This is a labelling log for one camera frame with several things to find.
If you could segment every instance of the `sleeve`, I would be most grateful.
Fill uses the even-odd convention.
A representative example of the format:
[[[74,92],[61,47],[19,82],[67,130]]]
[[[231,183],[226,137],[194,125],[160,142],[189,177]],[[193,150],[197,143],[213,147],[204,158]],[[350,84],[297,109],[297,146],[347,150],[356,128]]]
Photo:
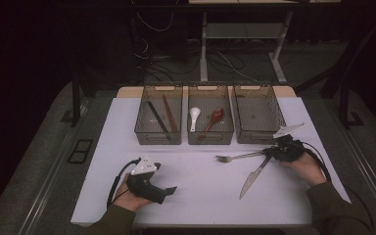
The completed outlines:
[[[312,224],[320,234],[373,234],[367,213],[343,200],[332,183],[313,186],[306,194],[312,207]]]
[[[86,235],[128,235],[135,218],[135,212],[111,205],[103,217],[86,229]]]

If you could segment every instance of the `fork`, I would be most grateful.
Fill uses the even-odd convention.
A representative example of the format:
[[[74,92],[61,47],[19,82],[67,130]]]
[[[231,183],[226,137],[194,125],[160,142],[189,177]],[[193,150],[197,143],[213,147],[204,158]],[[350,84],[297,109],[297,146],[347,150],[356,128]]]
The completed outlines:
[[[263,153],[261,151],[257,151],[257,152],[253,152],[253,153],[250,153],[250,154],[239,155],[239,156],[235,156],[235,157],[219,156],[219,155],[217,155],[215,157],[216,157],[217,161],[227,164],[227,163],[230,163],[231,161],[236,160],[236,159],[249,158],[249,157],[255,157],[255,156],[260,156],[260,155],[263,155]]]

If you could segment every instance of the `knife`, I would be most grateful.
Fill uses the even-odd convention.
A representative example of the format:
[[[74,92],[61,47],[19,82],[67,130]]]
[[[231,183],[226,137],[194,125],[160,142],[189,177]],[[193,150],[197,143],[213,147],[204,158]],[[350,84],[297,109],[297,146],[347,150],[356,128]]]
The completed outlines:
[[[246,194],[247,190],[252,186],[253,182],[255,182],[256,178],[259,176],[261,171],[264,169],[268,161],[271,159],[271,157],[266,157],[263,163],[256,169],[255,171],[251,172],[249,174],[249,177],[247,177],[246,182],[243,185],[243,188],[240,193],[240,199],[243,198],[243,196]]]

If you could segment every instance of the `person's left hand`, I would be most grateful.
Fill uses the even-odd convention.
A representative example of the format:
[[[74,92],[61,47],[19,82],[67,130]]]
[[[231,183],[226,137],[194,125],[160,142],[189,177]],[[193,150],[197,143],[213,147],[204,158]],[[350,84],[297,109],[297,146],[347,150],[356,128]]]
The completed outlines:
[[[129,176],[129,173],[127,173],[124,176],[123,181],[121,182],[120,186],[117,188],[116,197],[120,194],[121,195],[113,201],[113,204],[116,206],[125,208],[127,210],[136,212],[141,207],[151,204],[152,202],[141,197],[136,197],[134,194],[132,194],[129,191],[126,185],[128,176]]]

